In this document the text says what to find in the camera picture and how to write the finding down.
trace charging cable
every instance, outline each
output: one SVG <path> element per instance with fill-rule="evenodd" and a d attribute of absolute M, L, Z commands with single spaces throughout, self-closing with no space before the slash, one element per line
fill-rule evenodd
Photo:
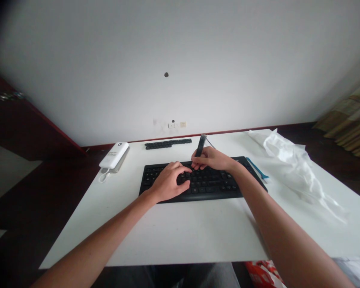
<path fill-rule="evenodd" d="M 213 148 L 215 148 L 215 146 L 213 146 L 212 143 L 209 142 L 208 138 L 206 138 L 206 140 L 208 141 L 208 143 L 209 143 Z"/>
<path fill-rule="evenodd" d="M 104 183 L 104 182 L 107 180 L 107 178 L 108 178 L 109 175 L 110 175 L 110 173 L 109 173 L 109 168 L 108 168 L 105 173 L 103 173 L 103 174 L 100 175 L 100 177 L 99 177 L 99 182 L 100 182 L 100 183 Z"/>

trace wall socket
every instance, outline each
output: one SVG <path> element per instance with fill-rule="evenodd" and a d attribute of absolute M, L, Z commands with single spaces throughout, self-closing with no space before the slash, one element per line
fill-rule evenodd
<path fill-rule="evenodd" d="M 184 121 L 184 122 L 175 122 L 175 123 L 169 122 L 168 123 L 168 128 L 169 129 L 186 128 L 186 127 L 187 127 L 187 122 L 186 121 Z"/>

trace hand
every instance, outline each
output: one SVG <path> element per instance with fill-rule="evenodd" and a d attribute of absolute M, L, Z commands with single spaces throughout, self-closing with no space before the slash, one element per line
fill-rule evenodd
<path fill-rule="evenodd" d="M 189 189 L 191 183 L 189 180 L 186 180 L 181 185 L 177 185 L 176 183 L 177 176 L 184 172 L 192 173 L 192 170 L 188 167 L 184 167 L 178 161 L 170 162 L 170 164 L 162 170 L 153 183 L 153 186 L 149 189 L 150 193 L 154 196 L 156 203 L 172 199 Z"/>
<path fill-rule="evenodd" d="M 226 156 L 222 152 L 212 148 L 210 146 L 205 147 L 200 157 L 195 157 L 196 151 L 192 154 L 192 168 L 203 170 L 206 166 L 210 166 L 216 170 L 231 170 L 235 165 L 236 161 Z"/>

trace black cable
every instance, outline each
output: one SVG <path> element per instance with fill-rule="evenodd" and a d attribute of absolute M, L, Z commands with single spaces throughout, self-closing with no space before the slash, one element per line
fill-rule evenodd
<path fill-rule="evenodd" d="M 212 143 L 209 142 L 208 138 L 206 138 L 206 139 L 207 139 L 208 143 L 209 143 L 213 148 L 215 148 L 215 147 L 212 145 Z"/>

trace white wall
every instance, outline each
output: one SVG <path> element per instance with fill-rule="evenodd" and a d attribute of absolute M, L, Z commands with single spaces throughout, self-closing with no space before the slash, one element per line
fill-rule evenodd
<path fill-rule="evenodd" d="M 313 121 L 360 83 L 360 0 L 17 1 L 0 73 L 81 146 Z"/>

